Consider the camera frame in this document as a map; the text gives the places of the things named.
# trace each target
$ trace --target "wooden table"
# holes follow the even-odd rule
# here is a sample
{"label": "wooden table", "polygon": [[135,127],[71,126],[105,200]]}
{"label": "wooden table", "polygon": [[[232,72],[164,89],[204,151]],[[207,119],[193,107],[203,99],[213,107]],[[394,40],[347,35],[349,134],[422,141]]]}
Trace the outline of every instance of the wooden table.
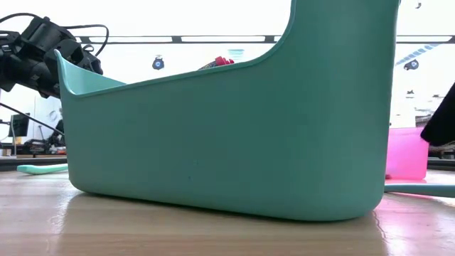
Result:
{"label": "wooden table", "polygon": [[454,199],[385,195],[364,218],[299,223],[91,196],[65,173],[7,172],[0,207],[5,256],[455,255]]}

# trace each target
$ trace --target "teal utensil handle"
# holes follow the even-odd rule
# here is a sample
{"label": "teal utensil handle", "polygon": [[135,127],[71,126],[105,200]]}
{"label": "teal utensil handle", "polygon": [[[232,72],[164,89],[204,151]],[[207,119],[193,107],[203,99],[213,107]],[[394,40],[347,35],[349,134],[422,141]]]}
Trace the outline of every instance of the teal utensil handle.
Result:
{"label": "teal utensil handle", "polygon": [[455,198],[455,185],[443,184],[385,184],[385,192],[411,193],[425,196]]}
{"label": "teal utensil handle", "polygon": [[51,174],[57,171],[68,170],[68,164],[55,164],[50,166],[21,165],[17,166],[17,171],[25,174]]}

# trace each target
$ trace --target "robotic arm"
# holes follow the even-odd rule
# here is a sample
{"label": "robotic arm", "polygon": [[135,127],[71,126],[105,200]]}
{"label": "robotic arm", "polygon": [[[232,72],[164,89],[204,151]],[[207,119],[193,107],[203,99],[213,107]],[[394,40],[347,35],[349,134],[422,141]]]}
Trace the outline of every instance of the robotic arm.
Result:
{"label": "robotic arm", "polygon": [[[0,23],[17,16],[32,16],[33,20],[20,34],[0,30],[0,88],[9,92],[15,84],[37,90],[42,97],[60,98],[57,60],[53,54],[58,49],[64,59],[86,70],[103,74],[96,57],[106,46],[109,30],[104,25],[61,27],[48,17],[34,14],[12,14]],[[105,43],[95,54],[93,47],[82,47],[69,32],[70,29],[103,27],[107,31]]]}

